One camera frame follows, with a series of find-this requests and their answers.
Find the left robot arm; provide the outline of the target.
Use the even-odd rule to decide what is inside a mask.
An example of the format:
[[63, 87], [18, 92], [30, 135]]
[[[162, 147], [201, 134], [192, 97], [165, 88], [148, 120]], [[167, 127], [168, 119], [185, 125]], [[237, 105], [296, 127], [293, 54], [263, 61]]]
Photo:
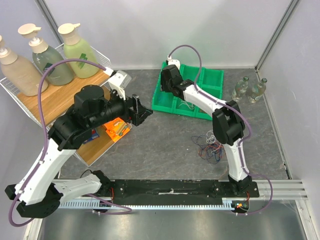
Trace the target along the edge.
[[66, 113], [44, 131], [43, 150], [26, 176], [5, 188], [6, 195], [13, 201], [11, 209], [16, 209], [22, 218], [43, 219], [62, 203], [77, 197], [106, 196], [111, 181], [100, 170], [67, 183], [53, 183], [53, 180], [70, 156], [92, 136], [93, 129], [116, 118], [139, 126], [152, 113], [136, 94], [122, 99], [112, 90], [106, 99], [102, 87], [83, 87], [74, 95], [74, 103]]

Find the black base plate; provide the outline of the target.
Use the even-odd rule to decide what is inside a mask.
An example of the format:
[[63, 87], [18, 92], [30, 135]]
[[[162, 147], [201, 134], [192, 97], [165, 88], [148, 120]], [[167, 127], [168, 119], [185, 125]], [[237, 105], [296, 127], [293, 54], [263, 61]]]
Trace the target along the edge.
[[94, 194], [112, 197], [115, 204], [221, 204], [223, 198], [246, 199], [260, 196], [256, 182], [235, 192], [228, 181], [116, 179]]

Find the blue snack box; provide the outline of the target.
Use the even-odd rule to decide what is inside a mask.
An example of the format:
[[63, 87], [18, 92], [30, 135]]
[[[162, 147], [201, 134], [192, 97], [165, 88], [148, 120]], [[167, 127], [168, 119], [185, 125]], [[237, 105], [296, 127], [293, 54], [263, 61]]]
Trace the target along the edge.
[[97, 139], [97, 138], [99, 138], [99, 137], [100, 137], [100, 135], [99, 135], [97, 129], [94, 128], [94, 129], [91, 131], [91, 137], [88, 138], [87, 140], [85, 140], [85, 141], [83, 142], [83, 144], [87, 144], [87, 143], [89, 143], [89, 142], [91, 142], [91, 141], [93, 141], [93, 140], [95, 140], [95, 139]]

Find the light green pump bottle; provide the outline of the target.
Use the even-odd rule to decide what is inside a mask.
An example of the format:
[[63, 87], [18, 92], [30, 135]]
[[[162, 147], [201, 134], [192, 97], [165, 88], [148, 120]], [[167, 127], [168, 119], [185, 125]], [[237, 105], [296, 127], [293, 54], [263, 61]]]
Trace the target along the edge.
[[[98, 63], [90, 44], [77, 32], [80, 23], [64, 23], [58, 27], [58, 32], [64, 41], [63, 51], [67, 59], [81, 59]], [[69, 63], [78, 78], [86, 79], [94, 76], [99, 68], [85, 62]]]

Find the beige pump bottle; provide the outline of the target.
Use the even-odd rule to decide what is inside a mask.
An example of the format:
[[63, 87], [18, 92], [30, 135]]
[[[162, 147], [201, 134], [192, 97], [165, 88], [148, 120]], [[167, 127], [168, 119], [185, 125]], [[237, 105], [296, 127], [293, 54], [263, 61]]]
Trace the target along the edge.
[[0, 67], [3, 75], [25, 96], [32, 97], [38, 94], [42, 74], [27, 58], [5, 47], [2, 36], [0, 36]]

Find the dark green pump bottle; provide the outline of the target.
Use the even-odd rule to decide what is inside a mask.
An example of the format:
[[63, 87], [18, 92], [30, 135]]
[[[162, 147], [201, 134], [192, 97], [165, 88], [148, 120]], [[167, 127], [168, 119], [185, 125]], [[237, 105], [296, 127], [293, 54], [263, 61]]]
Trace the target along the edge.
[[[37, 68], [44, 73], [53, 64], [63, 61], [62, 55], [51, 47], [42, 37], [37, 34], [41, 27], [33, 23], [26, 23], [18, 28], [18, 33], [26, 39], [29, 39], [29, 46], [32, 49], [32, 59]], [[54, 67], [46, 76], [46, 80], [54, 86], [63, 86], [74, 79], [74, 73], [67, 63], [62, 63]]]

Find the right clear glass bottle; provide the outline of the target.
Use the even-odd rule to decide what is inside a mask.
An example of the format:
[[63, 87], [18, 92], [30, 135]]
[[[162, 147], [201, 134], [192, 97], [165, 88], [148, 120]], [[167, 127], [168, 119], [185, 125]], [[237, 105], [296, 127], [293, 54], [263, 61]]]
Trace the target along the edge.
[[248, 96], [248, 100], [250, 103], [256, 103], [262, 98], [267, 88], [267, 82], [268, 80], [266, 78], [262, 78], [251, 88]]

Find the green compartment bin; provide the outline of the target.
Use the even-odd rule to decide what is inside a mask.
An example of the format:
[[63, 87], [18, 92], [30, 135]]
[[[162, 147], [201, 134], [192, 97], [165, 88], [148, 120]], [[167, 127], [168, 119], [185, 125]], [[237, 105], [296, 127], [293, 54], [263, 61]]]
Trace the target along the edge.
[[[210, 95], [221, 99], [223, 96], [224, 71], [203, 67], [197, 85]], [[202, 109], [185, 102], [171, 93], [161, 91], [161, 78], [158, 78], [152, 97], [151, 109], [169, 114], [211, 120], [212, 117]]]

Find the orange snack box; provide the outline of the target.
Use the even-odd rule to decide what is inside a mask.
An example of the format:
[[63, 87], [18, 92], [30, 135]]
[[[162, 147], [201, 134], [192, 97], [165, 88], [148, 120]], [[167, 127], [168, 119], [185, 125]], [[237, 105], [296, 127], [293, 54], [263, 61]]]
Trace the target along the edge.
[[114, 143], [123, 138], [132, 128], [130, 123], [120, 117], [103, 124], [102, 127]]

